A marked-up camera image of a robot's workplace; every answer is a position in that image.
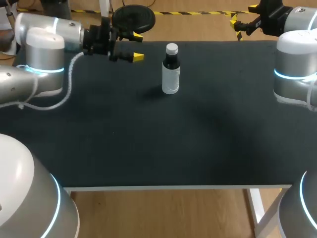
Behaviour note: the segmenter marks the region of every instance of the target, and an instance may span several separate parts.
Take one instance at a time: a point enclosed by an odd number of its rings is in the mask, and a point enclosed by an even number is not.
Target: table
[[[79,59],[63,107],[2,109],[0,132],[73,191],[289,187],[317,165],[315,115],[274,98],[276,42],[179,42],[175,95],[160,89],[166,44],[118,44],[146,55],[135,64]]]

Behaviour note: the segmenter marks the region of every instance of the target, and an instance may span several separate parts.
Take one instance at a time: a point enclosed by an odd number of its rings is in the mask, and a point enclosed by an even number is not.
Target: bottle cap
[[[170,43],[166,46],[166,53],[173,56],[178,53],[178,46],[175,43]]]

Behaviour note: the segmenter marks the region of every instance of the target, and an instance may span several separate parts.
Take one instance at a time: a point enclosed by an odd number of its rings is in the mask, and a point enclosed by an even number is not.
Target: white cable
[[[81,56],[83,56],[84,53],[80,52],[77,55],[75,55],[72,60],[70,61],[69,64],[69,70],[68,70],[68,88],[67,88],[67,93],[65,95],[65,97],[57,104],[53,105],[53,106],[49,106],[49,107],[38,107],[32,104],[27,103],[35,94],[37,87],[38,87],[38,79],[37,77],[35,77],[35,81],[34,81],[34,87],[32,90],[32,94],[30,95],[30,97],[25,101],[25,102],[11,102],[11,103],[5,103],[5,104],[1,104],[0,108],[3,107],[7,107],[7,106],[11,106],[11,105],[18,105],[20,109],[23,109],[24,106],[35,109],[35,110],[39,110],[39,111],[48,111],[48,110],[52,110],[55,108],[60,107],[61,105],[63,105],[70,97],[71,94],[71,89],[72,89],[72,72],[73,72],[73,67],[75,62],[78,60],[78,58],[80,58]]]
[[[307,107],[312,112],[317,112],[317,108],[311,105],[312,92],[313,92],[313,88],[316,81],[317,81],[317,76],[315,76],[315,79],[311,81],[308,92],[307,92]]]

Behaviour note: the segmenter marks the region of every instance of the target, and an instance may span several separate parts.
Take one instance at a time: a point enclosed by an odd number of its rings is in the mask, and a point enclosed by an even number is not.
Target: white table leg
[[[260,195],[260,190],[258,188],[247,189],[249,203],[251,206],[252,218],[254,226],[260,222],[261,218],[264,216],[264,208],[262,204],[262,199]]]
[[[278,205],[286,191],[287,189],[282,189],[282,191],[279,193],[267,212],[264,213],[260,191],[258,189],[248,190],[248,197],[255,225],[254,231],[256,238],[267,237],[278,224]]]
[[[101,16],[109,16],[110,2],[109,0],[99,0]]]

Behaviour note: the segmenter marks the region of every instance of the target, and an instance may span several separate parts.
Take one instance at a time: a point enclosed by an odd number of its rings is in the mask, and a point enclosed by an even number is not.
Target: plastic bottle
[[[162,65],[162,90],[166,94],[177,93],[179,88],[180,62],[177,53],[177,44],[166,46],[166,57]]]

